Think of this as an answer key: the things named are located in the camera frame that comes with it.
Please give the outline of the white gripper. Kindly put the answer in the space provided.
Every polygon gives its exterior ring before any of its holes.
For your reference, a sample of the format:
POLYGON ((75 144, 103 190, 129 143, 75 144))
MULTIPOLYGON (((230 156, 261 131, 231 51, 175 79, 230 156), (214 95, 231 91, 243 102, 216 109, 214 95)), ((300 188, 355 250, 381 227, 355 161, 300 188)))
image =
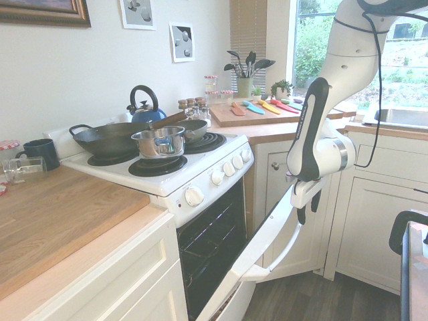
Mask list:
POLYGON ((316 213, 318 210, 321 189, 323 188, 323 179, 304 182, 297 180, 292 188, 291 204, 297 209, 298 222, 300 225, 306 223, 305 205, 311 201, 311 211, 316 213))

